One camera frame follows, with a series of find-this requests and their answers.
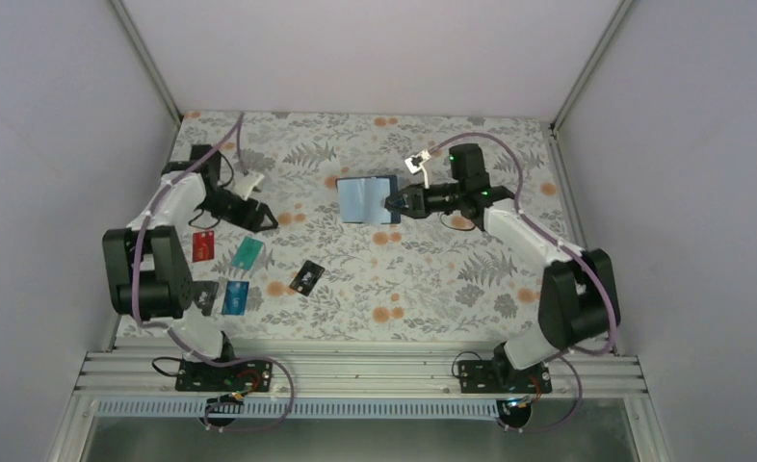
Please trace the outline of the teal green credit card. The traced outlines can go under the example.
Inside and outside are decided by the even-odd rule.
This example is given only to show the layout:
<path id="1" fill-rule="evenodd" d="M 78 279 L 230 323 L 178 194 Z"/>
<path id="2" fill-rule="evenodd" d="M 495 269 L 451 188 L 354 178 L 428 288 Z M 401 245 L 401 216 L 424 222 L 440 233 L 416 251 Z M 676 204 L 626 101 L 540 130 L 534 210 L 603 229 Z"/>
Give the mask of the teal green credit card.
<path id="1" fill-rule="evenodd" d="M 230 260 L 230 266 L 238 270 L 251 270 L 264 246 L 262 241 L 252 237 L 244 237 Z"/>

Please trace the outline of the blue leather card holder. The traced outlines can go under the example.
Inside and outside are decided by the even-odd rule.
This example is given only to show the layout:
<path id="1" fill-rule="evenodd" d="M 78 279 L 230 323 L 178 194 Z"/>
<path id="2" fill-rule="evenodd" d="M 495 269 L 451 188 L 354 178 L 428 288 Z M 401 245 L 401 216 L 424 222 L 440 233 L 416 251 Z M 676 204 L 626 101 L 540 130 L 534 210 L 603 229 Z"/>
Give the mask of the blue leather card holder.
<path id="1" fill-rule="evenodd" d="M 340 219 L 353 224 L 398 224 L 399 213 L 385 208 L 385 200 L 398 191 L 396 175 L 343 177 L 336 180 Z"/>

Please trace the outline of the red credit card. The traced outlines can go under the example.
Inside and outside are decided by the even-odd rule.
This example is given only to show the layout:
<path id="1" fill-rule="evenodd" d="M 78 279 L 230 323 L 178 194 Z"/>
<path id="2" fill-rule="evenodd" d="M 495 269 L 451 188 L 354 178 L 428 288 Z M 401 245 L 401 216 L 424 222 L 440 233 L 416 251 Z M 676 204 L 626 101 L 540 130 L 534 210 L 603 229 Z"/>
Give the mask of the red credit card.
<path id="1" fill-rule="evenodd" d="M 193 234 L 192 261 L 194 263 L 210 261 L 215 258 L 215 232 L 204 230 Z"/>

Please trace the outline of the blue credit card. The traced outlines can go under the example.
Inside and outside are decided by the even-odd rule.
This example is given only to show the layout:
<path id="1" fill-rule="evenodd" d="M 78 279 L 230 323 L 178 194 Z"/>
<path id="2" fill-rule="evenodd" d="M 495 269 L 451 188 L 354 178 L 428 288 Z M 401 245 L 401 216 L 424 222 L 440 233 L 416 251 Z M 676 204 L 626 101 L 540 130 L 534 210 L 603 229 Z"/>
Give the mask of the blue credit card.
<path id="1" fill-rule="evenodd" d="M 247 308 L 248 290 L 248 281 L 228 281 L 221 313 L 224 316 L 242 316 Z"/>

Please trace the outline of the black credit card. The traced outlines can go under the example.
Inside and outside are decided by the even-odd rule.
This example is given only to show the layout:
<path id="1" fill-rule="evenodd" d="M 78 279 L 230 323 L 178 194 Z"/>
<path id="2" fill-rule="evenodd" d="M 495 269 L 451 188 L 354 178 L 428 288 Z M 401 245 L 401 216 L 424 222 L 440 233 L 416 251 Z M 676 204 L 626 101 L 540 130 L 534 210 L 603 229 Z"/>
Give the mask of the black credit card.
<path id="1" fill-rule="evenodd" d="M 192 283 L 194 304 L 205 317 L 209 317 L 213 312 L 219 286 L 217 281 L 210 280 L 195 280 Z"/>

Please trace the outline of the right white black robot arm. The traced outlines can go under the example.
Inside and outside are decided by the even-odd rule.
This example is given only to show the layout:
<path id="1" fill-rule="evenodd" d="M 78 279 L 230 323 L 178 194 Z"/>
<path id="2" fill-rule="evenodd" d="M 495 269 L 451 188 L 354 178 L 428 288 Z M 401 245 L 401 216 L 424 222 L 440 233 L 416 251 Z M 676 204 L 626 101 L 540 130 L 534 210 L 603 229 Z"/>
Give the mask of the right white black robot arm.
<path id="1" fill-rule="evenodd" d="M 415 219 L 458 212 L 542 267 L 537 322 L 495 347 L 491 365 L 498 377 L 512 378 L 601 334 L 607 342 L 596 352 L 610 352 L 620 315 L 608 253 L 586 250 L 538 224 L 520 206 L 518 192 L 491 184 L 479 145 L 454 145 L 448 160 L 452 182 L 404 187 L 384 206 Z"/>

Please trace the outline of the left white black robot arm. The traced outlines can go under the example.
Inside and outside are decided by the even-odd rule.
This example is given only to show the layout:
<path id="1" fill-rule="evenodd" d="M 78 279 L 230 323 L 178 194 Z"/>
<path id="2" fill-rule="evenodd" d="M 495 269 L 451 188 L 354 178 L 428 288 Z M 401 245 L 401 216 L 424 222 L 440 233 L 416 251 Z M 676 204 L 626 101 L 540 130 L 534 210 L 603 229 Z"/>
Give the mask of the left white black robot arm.
<path id="1" fill-rule="evenodd" d="M 253 233 L 277 227 L 270 207 L 252 198 L 263 174 L 244 170 L 221 180 L 223 156 L 196 144 L 187 161 L 167 163 L 160 183 L 140 214 L 102 237 L 108 291 L 115 312 L 141 328 L 161 328 L 183 358 L 213 366 L 234 362 L 227 335 L 196 306 L 193 276 L 180 235 L 200 211 Z"/>

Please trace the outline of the floral patterned table mat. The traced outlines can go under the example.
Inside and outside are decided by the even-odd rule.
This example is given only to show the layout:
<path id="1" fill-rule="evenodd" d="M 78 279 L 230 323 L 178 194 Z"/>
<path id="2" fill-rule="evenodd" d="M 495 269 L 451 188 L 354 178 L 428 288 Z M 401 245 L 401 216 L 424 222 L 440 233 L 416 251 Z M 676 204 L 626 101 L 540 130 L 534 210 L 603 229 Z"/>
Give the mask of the floral patterned table mat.
<path id="1" fill-rule="evenodd" d="M 195 144 L 219 144 L 222 178 L 239 167 L 263 173 L 257 199 L 278 228 L 262 232 L 251 270 L 230 260 L 247 232 L 194 216 L 181 236 L 215 232 L 215 258 L 194 263 L 197 280 L 217 281 L 208 318 L 238 339 L 347 341 L 502 341 L 537 320 L 542 269 L 477 230 L 459 214 L 398 224 L 340 219 L 336 180 L 396 175 L 414 182 L 404 159 L 431 152 L 434 183 L 451 178 L 438 144 L 452 136 L 478 144 L 491 182 L 520 192 L 523 208 L 565 235 L 561 190 L 539 121 L 480 116 L 336 115 L 193 111 L 184 115 L 172 150 L 185 160 Z M 302 264 L 326 269 L 309 296 L 289 288 Z M 248 281 L 242 316 L 221 313 L 228 281 Z"/>

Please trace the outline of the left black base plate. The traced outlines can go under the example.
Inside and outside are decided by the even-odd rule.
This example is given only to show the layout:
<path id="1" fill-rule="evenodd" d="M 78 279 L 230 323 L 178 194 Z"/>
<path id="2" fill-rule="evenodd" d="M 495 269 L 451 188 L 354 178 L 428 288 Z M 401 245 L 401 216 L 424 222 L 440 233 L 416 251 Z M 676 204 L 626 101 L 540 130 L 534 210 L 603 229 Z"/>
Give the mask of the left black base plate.
<path id="1" fill-rule="evenodd" d="M 174 388 L 178 392 L 266 393 L 270 391 L 274 364 L 246 361 L 227 368 L 202 362 L 182 361 Z"/>

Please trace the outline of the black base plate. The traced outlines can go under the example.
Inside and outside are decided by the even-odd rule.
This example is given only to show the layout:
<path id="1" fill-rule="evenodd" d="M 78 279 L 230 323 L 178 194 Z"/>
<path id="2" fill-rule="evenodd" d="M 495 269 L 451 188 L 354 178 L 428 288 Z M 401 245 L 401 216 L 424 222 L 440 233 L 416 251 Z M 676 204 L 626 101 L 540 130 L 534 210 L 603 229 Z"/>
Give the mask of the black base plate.
<path id="1" fill-rule="evenodd" d="M 266 393 L 270 391 L 274 364 L 246 361 L 227 368 L 202 362 L 182 361 L 174 388 L 178 392 Z"/>
<path id="2" fill-rule="evenodd" d="M 544 363 L 526 370 L 498 366 L 492 360 L 459 360 L 456 375 L 464 394 L 549 394 L 551 375 Z"/>

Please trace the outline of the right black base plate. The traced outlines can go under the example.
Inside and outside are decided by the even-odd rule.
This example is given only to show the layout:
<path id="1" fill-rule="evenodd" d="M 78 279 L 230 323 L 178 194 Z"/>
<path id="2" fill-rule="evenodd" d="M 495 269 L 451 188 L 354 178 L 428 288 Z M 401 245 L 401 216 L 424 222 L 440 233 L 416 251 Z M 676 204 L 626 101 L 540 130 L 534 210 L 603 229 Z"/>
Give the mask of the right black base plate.
<path id="1" fill-rule="evenodd" d="M 526 370 L 498 366 L 492 360 L 459 360 L 456 375 L 464 394 L 549 394 L 551 375 L 544 363 Z"/>

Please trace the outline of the aluminium rail frame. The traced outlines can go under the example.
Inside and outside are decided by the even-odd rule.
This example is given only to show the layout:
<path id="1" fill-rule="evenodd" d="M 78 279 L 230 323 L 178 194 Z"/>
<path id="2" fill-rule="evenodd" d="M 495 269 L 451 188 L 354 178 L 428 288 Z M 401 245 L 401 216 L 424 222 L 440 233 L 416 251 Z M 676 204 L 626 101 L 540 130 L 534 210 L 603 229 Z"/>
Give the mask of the aluminium rail frame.
<path id="1" fill-rule="evenodd" d="M 237 340 L 234 346 L 240 356 L 271 357 L 287 368 L 287 373 L 274 373 L 273 398 L 287 397 L 290 382 L 300 398 L 460 398 L 451 374 L 454 358 L 462 351 L 487 357 L 495 344 Z M 174 378 L 154 372 L 150 362 L 176 352 L 166 339 L 120 338 L 111 351 L 86 355 L 74 390 L 81 395 L 172 395 Z M 639 397 L 647 392 L 635 357 L 574 353 L 568 359 L 568 365 L 549 365 L 550 398 L 572 398 L 576 376 L 587 398 Z"/>

